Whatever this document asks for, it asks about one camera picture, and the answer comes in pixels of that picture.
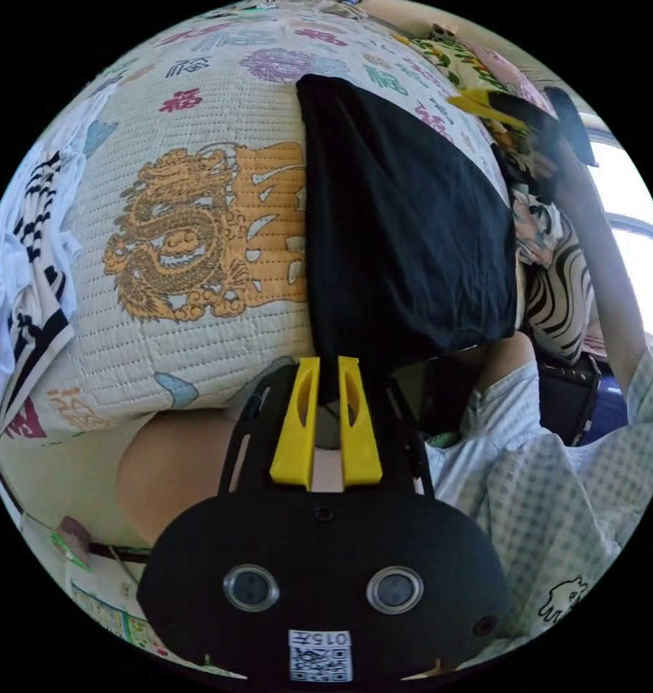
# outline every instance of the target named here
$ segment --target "leg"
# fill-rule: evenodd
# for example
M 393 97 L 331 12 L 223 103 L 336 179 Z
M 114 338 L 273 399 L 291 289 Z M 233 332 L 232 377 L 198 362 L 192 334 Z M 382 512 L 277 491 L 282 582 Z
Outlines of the leg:
M 242 409 L 164 411 L 135 436 L 119 464 L 117 498 L 132 528 L 153 545 L 176 517 L 218 493 Z M 315 450 L 314 491 L 340 491 L 339 450 Z M 239 468 L 230 491 L 235 490 Z

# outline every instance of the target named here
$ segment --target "white quilted bedding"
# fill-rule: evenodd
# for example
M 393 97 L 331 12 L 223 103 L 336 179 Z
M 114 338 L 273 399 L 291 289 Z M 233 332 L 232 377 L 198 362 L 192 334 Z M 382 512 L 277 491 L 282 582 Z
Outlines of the white quilted bedding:
M 507 201 L 487 131 L 450 119 L 454 87 L 382 26 L 282 7 L 169 29 L 77 99 L 117 84 L 68 218 L 82 244 L 76 336 L 21 414 L 47 438 L 230 406 L 277 359 L 312 353 L 294 87 L 307 72 L 425 120 Z

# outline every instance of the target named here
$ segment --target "plaid shirt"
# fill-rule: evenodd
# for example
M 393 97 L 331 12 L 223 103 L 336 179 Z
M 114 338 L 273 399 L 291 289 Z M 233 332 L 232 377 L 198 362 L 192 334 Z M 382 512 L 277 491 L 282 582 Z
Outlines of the plaid shirt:
M 628 426 L 569 448 L 540 425 L 538 370 L 474 391 L 453 448 L 428 447 L 439 500 L 488 532 L 513 609 L 484 661 L 540 635 L 598 582 L 653 494 L 653 355 L 628 391 Z

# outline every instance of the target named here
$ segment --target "zebra print fabric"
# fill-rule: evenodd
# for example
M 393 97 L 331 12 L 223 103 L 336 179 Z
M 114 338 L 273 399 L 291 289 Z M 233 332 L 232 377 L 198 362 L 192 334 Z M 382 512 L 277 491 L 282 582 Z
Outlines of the zebra print fabric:
M 542 349 L 572 365 L 587 334 L 594 290 L 574 228 L 561 219 L 563 238 L 553 264 L 540 268 L 529 287 L 526 320 Z
M 51 210 L 59 187 L 60 152 L 45 152 L 30 175 L 14 236 L 25 249 L 30 276 L 8 318 L 15 369 L 1 407 L 8 424 L 74 330 L 59 305 L 66 276 L 55 267 L 50 238 Z

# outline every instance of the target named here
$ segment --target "window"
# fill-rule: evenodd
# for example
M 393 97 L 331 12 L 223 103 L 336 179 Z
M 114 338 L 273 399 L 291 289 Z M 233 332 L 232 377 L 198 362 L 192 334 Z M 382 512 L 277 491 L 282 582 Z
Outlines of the window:
M 653 200 L 627 152 L 606 133 L 590 132 L 599 164 L 590 168 L 623 255 L 645 330 L 653 335 Z

